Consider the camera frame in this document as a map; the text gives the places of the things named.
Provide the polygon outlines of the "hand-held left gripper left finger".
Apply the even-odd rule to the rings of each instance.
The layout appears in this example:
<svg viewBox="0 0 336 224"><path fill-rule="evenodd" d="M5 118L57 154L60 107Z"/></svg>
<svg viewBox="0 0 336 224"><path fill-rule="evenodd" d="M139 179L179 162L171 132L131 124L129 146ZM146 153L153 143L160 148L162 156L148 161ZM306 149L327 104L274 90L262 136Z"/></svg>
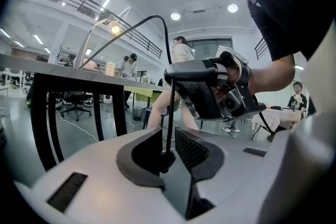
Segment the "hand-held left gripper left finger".
<svg viewBox="0 0 336 224"><path fill-rule="evenodd" d="M32 188L20 182L14 184L47 223L185 224L185 218L159 188L137 186L117 167L119 149L149 132L140 130L90 144L49 170ZM87 178L65 212L60 212L47 201L73 173Z"/></svg>

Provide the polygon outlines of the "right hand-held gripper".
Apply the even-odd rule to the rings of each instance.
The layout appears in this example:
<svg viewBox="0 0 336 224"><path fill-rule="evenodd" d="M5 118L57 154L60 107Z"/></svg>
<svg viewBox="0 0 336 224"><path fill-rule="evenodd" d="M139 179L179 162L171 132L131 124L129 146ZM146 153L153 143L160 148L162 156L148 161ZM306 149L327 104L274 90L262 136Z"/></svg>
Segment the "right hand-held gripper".
<svg viewBox="0 0 336 224"><path fill-rule="evenodd" d="M228 73L220 55L229 51L242 67L241 77L235 84L228 84ZM215 58L194 59L172 63L164 71L166 82L176 80L175 91L184 100L195 119L231 122L254 116L266 109L249 92L249 61L233 49L219 46ZM211 87L207 82L215 82Z"/></svg>

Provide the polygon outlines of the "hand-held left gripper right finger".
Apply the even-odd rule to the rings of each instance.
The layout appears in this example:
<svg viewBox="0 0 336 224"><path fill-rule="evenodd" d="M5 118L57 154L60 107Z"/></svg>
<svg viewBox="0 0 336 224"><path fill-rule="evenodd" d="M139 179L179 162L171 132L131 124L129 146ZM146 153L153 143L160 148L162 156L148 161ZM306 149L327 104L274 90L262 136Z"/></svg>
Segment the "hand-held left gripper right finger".
<svg viewBox="0 0 336 224"><path fill-rule="evenodd" d="M175 129L190 175L185 213L174 224L278 224L298 203L295 132L270 144Z"/></svg>

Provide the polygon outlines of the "white desk lamp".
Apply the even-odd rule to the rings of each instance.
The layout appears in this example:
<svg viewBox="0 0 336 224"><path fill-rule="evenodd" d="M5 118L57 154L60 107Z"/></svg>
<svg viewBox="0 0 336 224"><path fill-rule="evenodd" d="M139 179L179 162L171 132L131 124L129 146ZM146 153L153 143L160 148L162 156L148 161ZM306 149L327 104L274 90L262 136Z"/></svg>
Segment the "white desk lamp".
<svg viewBox="0 0 336 224"><path fill-rule="evenodd" d="M86 55L86 51L88 49L88 41L90 39L91 33L94 30L94 28L100 24L106 24L108 26L110 26L110 30L111 32L114 34L114 38L112 38L109 42L107 42L105 45L103 45L99 50L96 51L95 54L93 54L87 61L83 61L84 57ZM109 17L104 18L102 20L97 21L95 24L93 24L93 26L91 27L91 29L89 30L89 32L87 33L80 49L79 52L77 54L76 57L76 61L74 63L74 68L75 69L82 69L91 59L93 59L97 54L99 54L100 52L102 52L108 45L110 45L112 42L114 42L115 40L117 40L117 36L118 34L121 33L121 29L120 26L118 24L118 22L115 19L115 16L113 14L110 14Z"/></svg>

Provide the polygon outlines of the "person's right forearm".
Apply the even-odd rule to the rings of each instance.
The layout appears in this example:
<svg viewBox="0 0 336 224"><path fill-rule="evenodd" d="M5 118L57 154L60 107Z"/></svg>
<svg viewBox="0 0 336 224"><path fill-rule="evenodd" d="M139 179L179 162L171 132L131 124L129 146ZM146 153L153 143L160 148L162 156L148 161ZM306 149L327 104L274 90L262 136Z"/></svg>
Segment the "person's right forearm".
<svg viewBox="0 0 336 224"><path fill-rule="evenodd" d="M252 95L280 91L290 85L294 77L295 60L293 55L288 55L265 68L251 69L248 89Z"/></svg>

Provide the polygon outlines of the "person's right hand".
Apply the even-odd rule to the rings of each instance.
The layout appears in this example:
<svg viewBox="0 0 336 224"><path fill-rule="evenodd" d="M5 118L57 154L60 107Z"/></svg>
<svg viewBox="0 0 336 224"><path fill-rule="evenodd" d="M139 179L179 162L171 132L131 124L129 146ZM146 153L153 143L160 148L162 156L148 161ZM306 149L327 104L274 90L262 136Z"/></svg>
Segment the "person's right hand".
<svg viewBox="0 0 336 224"><path fill-rule="evenodd" d="M223 51L220 55L220 59L228 74L228 84L235 84L242 75L242 64L239 59L229 51Z"/></svg>

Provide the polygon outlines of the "dark glass entrance door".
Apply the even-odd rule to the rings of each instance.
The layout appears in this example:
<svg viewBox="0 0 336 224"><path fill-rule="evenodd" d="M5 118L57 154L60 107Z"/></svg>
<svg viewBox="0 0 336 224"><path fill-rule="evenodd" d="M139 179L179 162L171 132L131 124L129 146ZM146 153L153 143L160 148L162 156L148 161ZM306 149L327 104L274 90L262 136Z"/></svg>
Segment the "dark glass entrance door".
<svg viewBox="0 0 336 224"><path fill-rule="evenodd" d="M229 38L189 40L187 44L193 49L195 59L215 57L219 46L232 48Z"/></svg>

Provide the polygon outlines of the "yellow-green table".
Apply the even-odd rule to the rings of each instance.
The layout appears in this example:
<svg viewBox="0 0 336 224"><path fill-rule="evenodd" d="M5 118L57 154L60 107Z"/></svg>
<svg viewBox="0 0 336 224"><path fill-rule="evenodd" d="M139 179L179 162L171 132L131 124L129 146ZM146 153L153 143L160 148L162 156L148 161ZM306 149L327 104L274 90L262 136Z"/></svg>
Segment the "yellow-green table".
<svg viewBox="0 0 336 224"><path fill-rule="evenodd" d="M134 101L139 102L145 102L145 103L154 103L160 94L162 93L162 90L152 90L152 89L146 89L146 88L138 88L138 87L128 87L124 86L125 91L130 91L131 93L134 93Z"/></svg>

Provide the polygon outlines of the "checked cloth table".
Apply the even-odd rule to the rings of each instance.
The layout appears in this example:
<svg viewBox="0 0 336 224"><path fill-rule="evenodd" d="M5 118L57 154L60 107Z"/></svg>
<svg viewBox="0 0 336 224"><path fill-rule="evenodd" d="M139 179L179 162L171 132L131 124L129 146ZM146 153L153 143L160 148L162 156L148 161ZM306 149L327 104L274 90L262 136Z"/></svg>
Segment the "checked cloth table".
<svg viewBox="0 0 336 224"><path fill-rule="evenodd" d="M301 112L299 110L291 110L289 108L281 108L281 110L267 108L261 112L264 120L260 114L252 117L251 123L253 127L259 125L264 130L268 131L269 135L267 141L271 142L277 132L289 130L298 124L301 120Z"/></svg>

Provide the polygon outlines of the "black mesh waste bin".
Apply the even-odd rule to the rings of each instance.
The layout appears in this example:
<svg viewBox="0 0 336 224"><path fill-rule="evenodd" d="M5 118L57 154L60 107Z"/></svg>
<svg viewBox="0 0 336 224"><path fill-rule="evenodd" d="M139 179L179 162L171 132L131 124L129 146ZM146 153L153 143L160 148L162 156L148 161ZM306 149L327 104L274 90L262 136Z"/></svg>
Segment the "black mesh waste bin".
<svg viewBox="0 0 336 224"><path fill-rule="evenodd" d="M141 121L142 120L143 108L140 106L134 106L132 109L133 120Z"/></svg>

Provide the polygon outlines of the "ceiling air conditioner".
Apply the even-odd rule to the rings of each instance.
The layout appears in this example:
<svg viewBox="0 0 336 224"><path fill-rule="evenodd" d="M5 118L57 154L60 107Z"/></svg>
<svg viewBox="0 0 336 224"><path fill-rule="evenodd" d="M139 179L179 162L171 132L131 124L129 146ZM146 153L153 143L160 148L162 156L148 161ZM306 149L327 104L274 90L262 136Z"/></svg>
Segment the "ceiling air conditioner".
<svg viewBox="0 0 336 224"><path fill-rule="evenodd" d="M208 8L203 8L203 9L189 9L189 10L185 10L183 15L184 16L192 16L192 15L198 15L198 14L212 14L217 12L218 10L222 10L221 6L215 6L215 7L208 7Z"/></svg>

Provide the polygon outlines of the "short black railing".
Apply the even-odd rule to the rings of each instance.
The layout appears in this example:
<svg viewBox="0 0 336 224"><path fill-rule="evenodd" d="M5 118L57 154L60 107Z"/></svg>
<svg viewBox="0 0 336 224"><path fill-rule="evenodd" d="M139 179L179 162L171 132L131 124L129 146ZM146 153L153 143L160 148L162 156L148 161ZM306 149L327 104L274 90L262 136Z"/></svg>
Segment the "short black railing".
<svg viewBox="0 0 336 224"><path fill-rule="evenodd" d="M267 53L269 51L268 46L267 46L266 41L264 40L264 38L262 38L258 42L258 44L256 45L256 47L254 48L254 51L256 53L257 60L259 60L262 56L265 55L265 53Z"/></svg>

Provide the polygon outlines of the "cream lidded cup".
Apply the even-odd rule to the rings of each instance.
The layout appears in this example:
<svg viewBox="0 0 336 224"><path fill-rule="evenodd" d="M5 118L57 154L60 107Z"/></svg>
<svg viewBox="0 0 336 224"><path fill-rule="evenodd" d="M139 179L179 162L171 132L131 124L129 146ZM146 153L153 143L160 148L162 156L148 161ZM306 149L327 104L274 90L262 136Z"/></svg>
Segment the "cream lidded cup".
<svg viewBox="0 0 336 224"><path fill-rule="evenodd" d="M116 70L116 64L112 61L106 63L105 75L114 77Z"/></svg>

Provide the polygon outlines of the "white table with black legs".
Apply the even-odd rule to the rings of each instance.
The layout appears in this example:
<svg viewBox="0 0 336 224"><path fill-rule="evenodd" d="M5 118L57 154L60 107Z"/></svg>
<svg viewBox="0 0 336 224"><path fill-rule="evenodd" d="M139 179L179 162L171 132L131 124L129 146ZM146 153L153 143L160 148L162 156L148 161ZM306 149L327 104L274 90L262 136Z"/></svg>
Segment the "white table with black legs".
<svg viewBox="0 0 336 224"><path fill-rule="evenodd" d="M123 105L124 87L163 91L163 87L152 84L5 54L0 54L0 67L15 68L35 74L33 81L34 90L31 99L31 126L36 149L46 171L64 160L56 127L56 92L83 91L93 93L94 119L98 140L103 141L100 105L98 103L101 94L109 94L113 98L115 131L117 136L121 136L127 133Z"/></svg>

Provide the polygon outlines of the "person's black t-shirt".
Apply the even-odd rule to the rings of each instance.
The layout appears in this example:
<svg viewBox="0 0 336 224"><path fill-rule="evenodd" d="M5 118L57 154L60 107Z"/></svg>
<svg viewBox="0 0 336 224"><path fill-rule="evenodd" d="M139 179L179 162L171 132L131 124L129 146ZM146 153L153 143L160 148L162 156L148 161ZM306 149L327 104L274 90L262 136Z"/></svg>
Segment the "person's black t-shirt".
<svg viewBox="0 0 336 224"><path fill-rule="evenodd" d="M273 61L298 52L309 60L336 19L336 0L247 0Z"/></svg>

